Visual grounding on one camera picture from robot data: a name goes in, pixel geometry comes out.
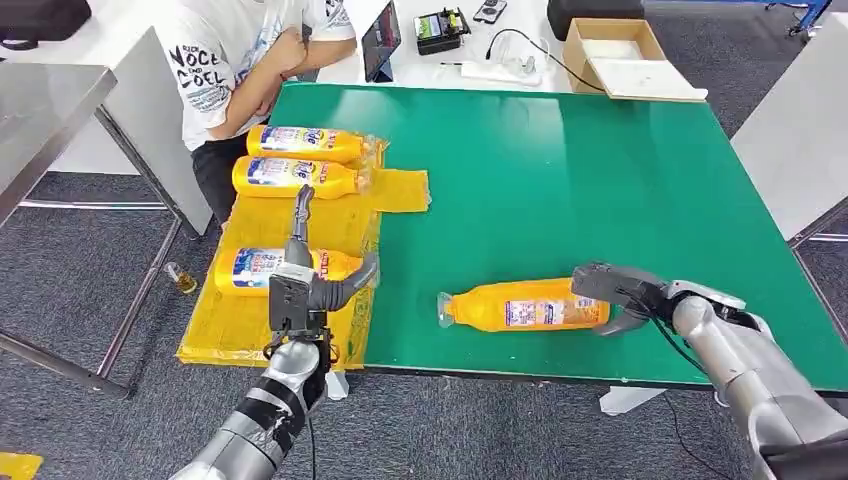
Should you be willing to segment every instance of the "gray carpet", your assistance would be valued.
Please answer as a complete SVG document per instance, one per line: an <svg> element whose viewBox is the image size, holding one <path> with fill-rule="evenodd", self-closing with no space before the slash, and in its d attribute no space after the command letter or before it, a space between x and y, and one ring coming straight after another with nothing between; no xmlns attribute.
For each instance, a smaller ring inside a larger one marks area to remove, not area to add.
<svg viewBox="0 0 848 480"><path fill-rule="evenodd" d="M728 135L800 51L783 38L792 11L755 5L651 3L669 58L709 101ZM97 185L97 198L80 192ZM50 175L40 198L149 200L137 178ZM0 230L3 328L96 368L169 219L162 212L27 209ZM848 231L848 220L835 230ZM180 237L171 258L203 278L217 242ZM848 318L848 248L803 253ZM45 457L39 479L166 478L204 444L256 370L183 366L174 352L195 297L160 279L115 368L128 401L88 392L0 352L0 451ZM351 375L352 395L315 417L321 478L717 479L689 457L662 397L616 418L600 386ZM671 392L683 441L713 468L747 478L748 452L706 392ZM300 442L280 478L307 478Z"/></svg>

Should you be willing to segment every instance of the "cardboard box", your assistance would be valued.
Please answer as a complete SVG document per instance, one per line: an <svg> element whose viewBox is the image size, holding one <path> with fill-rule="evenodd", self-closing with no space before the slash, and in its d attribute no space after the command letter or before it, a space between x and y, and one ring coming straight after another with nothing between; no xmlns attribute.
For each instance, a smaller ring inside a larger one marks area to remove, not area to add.
<svg viewBox="0 0 848 480"><path fill-rule="evenodd" d="M668 61L645 20L575 18L563 62L598 91L568 74L575 93L610 98L703 102L706 90L692 87Z"/></svg>

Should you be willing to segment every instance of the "green table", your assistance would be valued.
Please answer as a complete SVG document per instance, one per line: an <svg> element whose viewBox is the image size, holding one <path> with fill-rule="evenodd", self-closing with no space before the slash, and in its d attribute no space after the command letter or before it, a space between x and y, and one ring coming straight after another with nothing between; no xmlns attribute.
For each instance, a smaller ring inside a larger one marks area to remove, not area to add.
<svg viewBox="0 0 848 480"><path fill-rule="evenodd" d="M707 385L650 326L438 326L441 291L606 261L745 299L816 389L848 391L848 350L706 104L296 84L271 123L373 133L387 166L429 171L429 212L383 215L368 367Z"/></svg>

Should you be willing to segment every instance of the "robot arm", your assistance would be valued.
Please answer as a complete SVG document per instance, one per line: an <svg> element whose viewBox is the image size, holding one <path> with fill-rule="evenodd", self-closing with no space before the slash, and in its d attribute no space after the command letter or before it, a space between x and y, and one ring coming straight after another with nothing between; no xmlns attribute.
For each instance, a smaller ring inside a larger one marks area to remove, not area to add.
<svg viewBox="0 0 848 480"><path fill-rule="evenodd" d="M268 368L206 447L171 480L268 480L325 394L331 366L327 312L344 307L377 273L374 254L342 281L320 278L307 245L312 187L295 199L285 262L270 279Z"/></svg>
<svg viewBox="0 0 848 480"><path fill-rule="evenodd" d="M745 302L686 281L606 264L574 270L575 294L624 307L597 333L613 335L656 318L686 340L730 405L763 479L848 477L848 419L833 410L774 342Z"/></svg>

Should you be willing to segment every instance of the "black pants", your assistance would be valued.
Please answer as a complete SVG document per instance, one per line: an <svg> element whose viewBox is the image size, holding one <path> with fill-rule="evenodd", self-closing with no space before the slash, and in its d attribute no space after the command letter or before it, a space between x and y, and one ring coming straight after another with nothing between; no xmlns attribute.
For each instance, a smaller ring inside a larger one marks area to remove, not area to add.
<svg viewBox="0 0 848 480"><path fill-rule="evenodd" d="M236 201L233 166L247 155L247 133L227 140L210 140L191 152L197 185L212 208L218 224L230 218Z"/></svg>

